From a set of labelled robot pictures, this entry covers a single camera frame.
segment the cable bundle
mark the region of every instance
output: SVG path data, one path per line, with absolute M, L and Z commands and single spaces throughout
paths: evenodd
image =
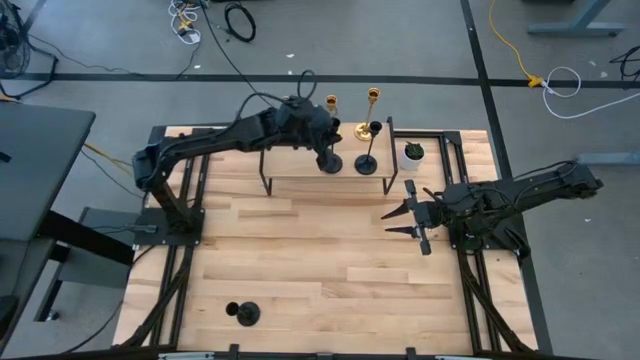
M 200 31 L 193 27 L 193 23 L 198 20 L 195 10 L 200 6 L 194 6 L 184 0 L 170 0 L 167 12 L 171 16 L 171 30 L 187 45 L 198 44 L 202 38 Z M 180 20 L 180 26 L 176 29 L 176 19 Z

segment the gray table leg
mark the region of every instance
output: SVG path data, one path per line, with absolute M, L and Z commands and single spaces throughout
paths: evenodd
M 640 165 L 640 151 L 626 153 L 585 153 L 576 156 L 583 165 Z
M 624 24 L 592 22 L 610 0 L 589 0 L 571 22 L 529 25 L 529 34 L 562 36 L 616 36 L 626 29 Z

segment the small plant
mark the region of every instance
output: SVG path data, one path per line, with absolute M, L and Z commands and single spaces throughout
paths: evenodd
M 424 149 L 419 143 L 411 143 L 407 141 L 404 147 L 404 153 L 411 160 L 420 160 L 424 157 Z

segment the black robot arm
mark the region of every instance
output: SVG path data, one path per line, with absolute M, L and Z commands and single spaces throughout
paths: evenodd
M 184 201 L 174 196 L 167 184 L 173 167 L 195 156 L 227 150 L 255 152 L 272 146 L 290 146 L 314 150 L 318 168 L 336 172 L 339 157 L 330 150 L 342 140 L 338 134 L 340 121 L 332 118 L 308 99 L 290 97 L 279 109 L 269 108 L 253 116 L 236 119 L 224 129 L 206 129 L 193 135 L 165 137 L 148 145 L 133 157 L 136 186 L 150 192 L 166 213 L 172 233 L 188 233 L 193 217 Z
M 526 247 L 526 242 L 508 229 L 496 233 L 503 220 L 552 200 L 590 198 L 602 187 L 602 182 L 586 166 L 570 161 L 561 164 L 554 170 L 529 177 L 453 184 L 442 193 L 432 193 L 424 188 L 433 201 L 419 202 L 413 181 L 407 180 L 409 198 L 383 219 L 411 211 L 415 226 L 387 231 L 407 233 L 419 239 L 425 255 L 431 253 L 431 248 L 424 229 L 440 225 L 462 229 L 462 238 L 466 241 L 482 243 L 483 239 L 491 237 L 501 244 L 515 242 L 517 247 Z M 505 247 L 523 251 L 519 253 L 521 258 L 528 255 L 528 248 Z

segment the concrete floor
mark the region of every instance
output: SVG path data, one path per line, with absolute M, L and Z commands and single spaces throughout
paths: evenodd
M 24 18 L 35 2 L 17 1 Z M 531 37 L 525 32 L 528 23 L 570 19 L 583 3 L 551 6 L 498 1 L 495 22 L 537 75 L 546 76 L 552 68 L 563 65 L 575 68 L 585 79 L 598 80 L 605 72 L 603 79 L 617 80 L 618 66 L 607 62 L 639 45 L 640 20 L 635 15 L 640 5 L 636 1 L 613 2 L 599 18 L 626 23 L 629 29 L 617 38 L 559 39 Z M 87 64 L 175 74 L 186 65 L 191 49 L 171 34 L 166 5 L 157 0 L 47 1 L 31 33 Z M 489 76 L 522 79 L 513 54 L 491 33 L 489 5 L 488 0 L 471 1 Z M 246 2 L 245 6 L 258 22 L 258 36 L 252 44 L 231 40 L 224 46 L 247 74 L 284 75 L 311 68 L 318 74 L 337 75 L 477 76 L 457 1 L 263 0 Z M 213 5 L 215 21 L 222 21 L 222 7 Z M 204 19 L 196 25 L 203 31 L 203 44 L 194 61 L 200 67 L 189 73 L 233 73 Z M 218 34 L 226 39 L 224 33 Z M 46 66 L 34 55 L 29 71 L 41 72 Z M 64 59 L 59 71 L 100 72 Z M 31 85 L 26 81 L 5 83 L 11 90 Z M 295 91 L 293 83 L 255 85 L 274 94 Z M 399 127 L 489 128 L 480 88 L 475 86 L 324 83 L 313 100 L 322 102 L 326 94 L 336 94 L 341 117 L 356 121 L 365 115 L 370 86 L 382 90 L 375 116 L 393 115 Z M 144 147 L 152 126 L 228 121 L 249 93 L 243 83 L 60 81 L 24 102 L 94 111 L 97 119 L 89 142 L 116 157 L 129 158 Z M 571 114 L 630 93 L 588 89 L 571 100 L 552 99 L 552 106 Z M 516 174 L 579 152 L 640 147 L 640 99 L 563 121 L 546 112 L 539 89 L 493 88 L 493 94 Z M 245 111 L 248 114 L 262 107 L 255 101 Z M 126 175 L 117 170 L 111 173 L 134 188 Z M 640 330 L 640 225 L 636 221 L 640 210 L 635 191 L 640 168 L 597 167 L 594 173 L 605 183 L 597 197 L 534 209 L 525 216 L 527 232 L 554 352 L 630 359 L 635 357 Z M 140 201 L 79 158 L 54 207 L 78 217 L 85 206 L 137 211 Z M 39 299 L 46 280 L 44 276 L 34 299 Z M 37 304 L 30 304 L 4 356 L 55 353 L 75 345 L 102 325 L 122 293 L 122 289 L 65 284 L 54 305 L 62 318 L 33 323 L 30 320 Z M 84 349 L 107 347 L 114 327 L 112 323 Z

